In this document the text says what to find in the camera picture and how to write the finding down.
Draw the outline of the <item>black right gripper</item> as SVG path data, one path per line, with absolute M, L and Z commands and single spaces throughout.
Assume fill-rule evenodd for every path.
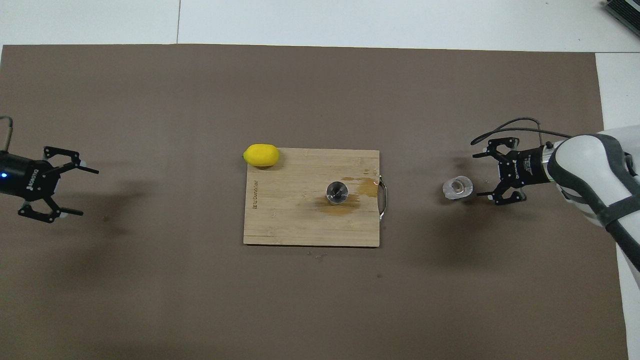
M 521 203 L 527 200 L 527 196 L 518 187 L 544 183 L 543 149 L 537 147 L 520 151 L 517 150 L 519 144 L 518 137 L 498 137 L 490 139 L 481 152 L 472 155 L 473 158 L 490 157 L 502 163 L 503 181 L 492 191 L 477 193 L 478 198 L 487 198 L 498 207 Z M 509 189 L 513 192 L 505 197 Z

